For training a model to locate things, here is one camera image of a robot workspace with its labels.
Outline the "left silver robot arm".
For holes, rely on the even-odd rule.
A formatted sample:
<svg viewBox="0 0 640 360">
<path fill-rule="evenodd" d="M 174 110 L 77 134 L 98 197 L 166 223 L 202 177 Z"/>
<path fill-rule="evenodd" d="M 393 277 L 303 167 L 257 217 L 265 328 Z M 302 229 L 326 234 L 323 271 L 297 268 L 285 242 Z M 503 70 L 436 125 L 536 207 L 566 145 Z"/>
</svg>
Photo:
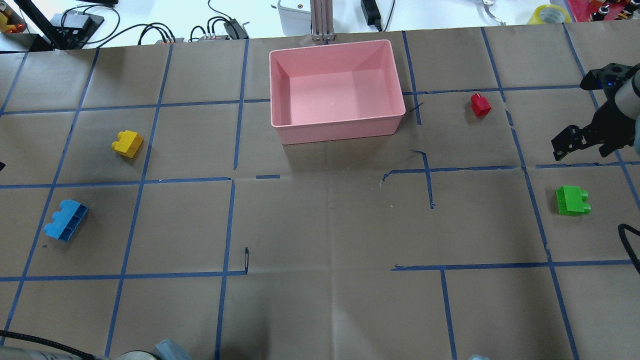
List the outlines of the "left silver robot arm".
<svg viewBox="0 0 640 360">
<path fill-rule="evenodd" d="M 30 335 L 27 333 L 0 331 L 2 338 L 11 338 L 22 342 L 39 344 L 51 348 L 48 350 L 31 350 L 23 347 L 1 346 L 2 360 L 109 360 L 110 357 L 82 351 L 61 342 Z M 192 357 L 182 346 L 164 339 L 155 345 L 154 351 L 131 350 L 114 358 L 115 360 L 191 360 Z"/>
</svg>

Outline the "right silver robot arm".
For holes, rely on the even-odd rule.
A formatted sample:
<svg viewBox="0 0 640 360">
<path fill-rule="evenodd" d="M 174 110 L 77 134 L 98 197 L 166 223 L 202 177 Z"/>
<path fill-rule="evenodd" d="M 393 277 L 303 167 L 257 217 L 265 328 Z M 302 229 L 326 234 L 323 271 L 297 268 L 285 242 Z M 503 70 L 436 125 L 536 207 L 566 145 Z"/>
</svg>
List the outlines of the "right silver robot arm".
<svg viewBox="0 0 640 360">
<path fill-rule="evenodd" d="M 551 140 L 553 157 L 560 161 L 569 153 L 599 146 L 602 158 L 616 150 L 634 146 L 636 121 L 640 114 L 639 66 L 610 63 L 592 69 L 579 87 L 584 91 L 603 91 L 606 101 L 597 109 L 590 124 L 569 125 Z"/>
</svg>

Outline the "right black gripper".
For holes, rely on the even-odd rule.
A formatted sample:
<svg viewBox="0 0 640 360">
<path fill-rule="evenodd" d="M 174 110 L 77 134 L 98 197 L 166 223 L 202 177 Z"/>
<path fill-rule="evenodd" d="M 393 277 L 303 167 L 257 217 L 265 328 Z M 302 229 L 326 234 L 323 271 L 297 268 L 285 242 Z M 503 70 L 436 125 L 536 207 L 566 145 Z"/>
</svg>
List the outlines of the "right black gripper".
<svg viewBox="0 0 640 360">
<path fill-rule="evenodd" d="M 638 119 L 639 112 L 632 111 L 629 116 L 612 100 L 607 100 L 583 129 L 569 125 L 551 139 L 554 160 L 559 162 L 570 153 L 592 147 L 598 148 L 602 158 L 624 147 L 633 147 L 638 134 Z"/>
</svg>

